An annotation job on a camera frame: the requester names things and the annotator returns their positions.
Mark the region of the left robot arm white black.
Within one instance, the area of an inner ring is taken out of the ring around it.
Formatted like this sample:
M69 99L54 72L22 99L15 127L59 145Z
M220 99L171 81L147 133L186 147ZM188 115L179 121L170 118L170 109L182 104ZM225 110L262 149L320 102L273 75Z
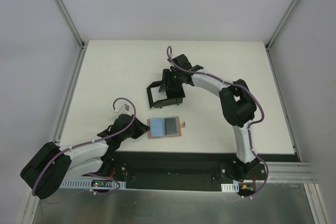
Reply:
M98 133L96 140L75 146L44 144L22 169L20 177L39 199L50 197L62 183L82 175L111 177L115 167L113 153L124 140L137 139L149 129L134 115L121 114Z

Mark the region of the left table side rail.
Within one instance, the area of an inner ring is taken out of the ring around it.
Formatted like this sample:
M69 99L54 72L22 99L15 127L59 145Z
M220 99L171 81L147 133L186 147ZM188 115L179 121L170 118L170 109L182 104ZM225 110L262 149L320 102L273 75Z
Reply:
M81 71L81 67L82 67L82 64L83 64L83 60L85 58L86 50L87 50L87 47L84 46L79 51L79 55L77 57L75 66L74 66L72 74L70 76L70 81L69 81L69 84L67 86L65 98L64 98L64 101L63 101L62 106L61 106L59 118L58 118L57 123L55 125L55 130L54 130L53 136L51 138L51 141L56 143L56 144L60 143L61 136L62 136L62 133L64 131L65 123L66 123L68 112L69 112L69 109L70 109L70 106L71 106L73 94L74 94L75 89L76 89L76 85L77 85L77 81L78 81L79 74L80 74L80 71Z

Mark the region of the right aluminium frame post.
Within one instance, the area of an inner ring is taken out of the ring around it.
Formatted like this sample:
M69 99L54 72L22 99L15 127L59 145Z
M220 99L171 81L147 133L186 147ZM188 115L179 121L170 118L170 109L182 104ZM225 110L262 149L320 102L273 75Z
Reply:
M282 15L279 23L277 24L274 32L272 33L271 37L269 40L265 43L265 49L266 51L269 51L274 43L276 42L277 38L281 34L282 30L284 29L285 25L289 21L290 17L296 10L297 6L299 5L301 0L291 0L289 3L288 7L286 8L284 14Z

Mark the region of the aluminium frame post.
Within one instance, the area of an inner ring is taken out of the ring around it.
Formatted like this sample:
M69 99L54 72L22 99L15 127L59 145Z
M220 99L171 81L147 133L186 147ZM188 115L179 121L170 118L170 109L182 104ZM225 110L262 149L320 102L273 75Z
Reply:
M54 1L67 27L69 28L72 36L74 37L76 43L78 44L79 48L84 49L86 46L86 43L83 40L82 36L80 35L64 1L63 0L54 0Z
M269 40L265 43L265 49L266 51L269 51L274 43L276 42L277 38L281 34L282 30L284 29L285 25L289 21L290 17L296 10L297 6L299 5L301 0L291 0L289 3L288 7L286 8L284 14L282 15L279 23L277 24L274 32L272 33L271 37Z

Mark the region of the white cards stack in tray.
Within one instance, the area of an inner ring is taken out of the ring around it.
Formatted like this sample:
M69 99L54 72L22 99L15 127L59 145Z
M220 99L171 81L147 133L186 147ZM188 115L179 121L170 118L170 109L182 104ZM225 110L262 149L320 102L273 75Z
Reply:
M165 92L159 92L159 88L153 88L152 89L152 98L153 101L160 101L160 100L165 100L167 98L166 93Z

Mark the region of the black card tray box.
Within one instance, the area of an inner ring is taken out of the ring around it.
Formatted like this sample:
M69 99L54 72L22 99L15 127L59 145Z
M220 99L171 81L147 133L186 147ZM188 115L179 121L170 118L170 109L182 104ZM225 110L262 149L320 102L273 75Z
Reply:
M162 81L154 81L146 88L150 109L162 109L165 106L182 104L185 93L181 85L178 86L176 91L160 92L161 85Z

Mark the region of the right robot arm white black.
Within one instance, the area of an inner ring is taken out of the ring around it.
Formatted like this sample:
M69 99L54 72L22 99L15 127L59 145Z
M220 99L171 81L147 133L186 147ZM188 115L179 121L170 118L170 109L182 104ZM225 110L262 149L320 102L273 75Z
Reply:
M233 127L237 148L236 161L228 165L226 175L239 182L250 178L259 164L249 127L257 106L247 92L246 82L239 79L229 84L220 80L203 67L192 66L184 54L172 58L171 53L168 53L167 57L171 67L163 70L159 91L177 91L183 84L189 84L217 96L224 119Z

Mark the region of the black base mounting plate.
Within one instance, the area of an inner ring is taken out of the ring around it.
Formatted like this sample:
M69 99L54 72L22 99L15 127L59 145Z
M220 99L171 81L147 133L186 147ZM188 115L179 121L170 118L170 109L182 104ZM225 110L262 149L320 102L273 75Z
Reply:
M243 175L235 154L114 152L110 165L96 175L125 182L127 189L220 191L233 178L263 182L262 163Z

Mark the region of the aluminium cross rail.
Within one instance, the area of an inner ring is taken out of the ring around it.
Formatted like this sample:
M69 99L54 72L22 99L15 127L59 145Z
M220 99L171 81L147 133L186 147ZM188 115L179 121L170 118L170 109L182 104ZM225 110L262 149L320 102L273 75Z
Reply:
M317 178L310 163L268 162L268 182L283 184L316 184Z

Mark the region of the left aluminium frame post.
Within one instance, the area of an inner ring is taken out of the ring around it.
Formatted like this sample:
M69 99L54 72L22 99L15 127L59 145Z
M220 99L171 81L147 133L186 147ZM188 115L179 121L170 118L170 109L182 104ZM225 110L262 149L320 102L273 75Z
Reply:
M79 48L84 49L86 46L86 43L83 40L82 36L80 35L64 1L63 0L54 0L54 1L67 27L69 28L72 36L74 37L76 43L78 44Z

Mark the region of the tan leather card holder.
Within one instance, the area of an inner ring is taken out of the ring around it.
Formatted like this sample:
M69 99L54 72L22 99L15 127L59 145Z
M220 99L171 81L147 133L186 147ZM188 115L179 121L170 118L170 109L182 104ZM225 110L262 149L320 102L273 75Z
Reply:
M151 118L147 120L149 139L160 139L182 136L182 129L185 128L185 122L180 120L179 116L165 118Z

